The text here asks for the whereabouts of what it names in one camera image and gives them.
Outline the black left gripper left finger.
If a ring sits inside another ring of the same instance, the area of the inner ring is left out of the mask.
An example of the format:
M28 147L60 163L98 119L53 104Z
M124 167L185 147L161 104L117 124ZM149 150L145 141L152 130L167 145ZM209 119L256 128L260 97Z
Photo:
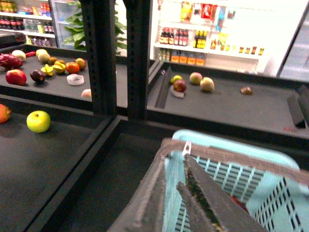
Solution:
M186 206L192 232L215 232L215 227L206 216L201 205L189 191L189 188L182 182L177 184L177 190Z

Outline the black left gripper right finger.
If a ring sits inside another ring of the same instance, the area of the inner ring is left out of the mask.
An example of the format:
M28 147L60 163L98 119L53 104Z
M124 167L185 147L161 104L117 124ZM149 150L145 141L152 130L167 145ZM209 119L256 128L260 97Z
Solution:
M216 232L264 232L190 155L184 156L185 185L201 205Z

